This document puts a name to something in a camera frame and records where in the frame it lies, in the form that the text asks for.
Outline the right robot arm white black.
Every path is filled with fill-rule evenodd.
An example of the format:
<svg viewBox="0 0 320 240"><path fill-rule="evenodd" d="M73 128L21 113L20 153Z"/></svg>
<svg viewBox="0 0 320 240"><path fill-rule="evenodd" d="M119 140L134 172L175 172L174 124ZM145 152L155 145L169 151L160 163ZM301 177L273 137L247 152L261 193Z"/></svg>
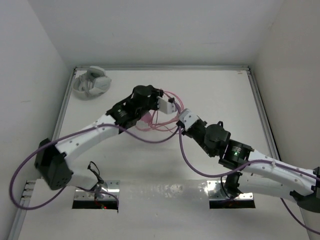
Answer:
<svg viewBox="0 0 320 240"><path fill-rule="evenodd" d="M209 157L219 157L218 163L229 171L207 174L197 170L183 155L186 164L206 178L225 176L228 196L246 192L290 200L313 213L320 211L320 169L303 169L268 157L251 146L232 140L223 122L207 125L201 119L177 124L179 136L193 139Z"/></svg>

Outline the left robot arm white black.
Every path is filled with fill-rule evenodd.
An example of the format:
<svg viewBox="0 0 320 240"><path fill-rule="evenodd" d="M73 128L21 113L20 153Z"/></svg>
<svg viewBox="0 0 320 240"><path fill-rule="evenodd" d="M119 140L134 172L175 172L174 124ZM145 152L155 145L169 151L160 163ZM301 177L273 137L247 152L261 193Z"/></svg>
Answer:
<svg viewBox="0 0 320 240"><path fill-rule="evenodd" d="M36 155L35 168L51 190L66 186L91 190L101 180L89 169L74 168L73 161L100 142L135 126L150 110L159 110L165 114L175 112L175 107L163 95L163 90L152 85L134 87L130 96L116 103L78 133L55 141L43 140Z"/></svg>

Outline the pink headphones with cable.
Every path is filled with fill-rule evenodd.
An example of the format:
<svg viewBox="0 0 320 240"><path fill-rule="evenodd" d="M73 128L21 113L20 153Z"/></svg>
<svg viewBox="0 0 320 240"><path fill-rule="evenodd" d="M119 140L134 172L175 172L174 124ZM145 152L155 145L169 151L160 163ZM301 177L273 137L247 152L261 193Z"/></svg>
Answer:
<svg viewBox="0 0 320 240"><path fill-rule="evenodd" d="M159 121L159 110L154 110L153 113L148 112L135 128L142 132L158 131L174 133L177 128L175 123L178 120L178 115L167 121Z"/></svg>

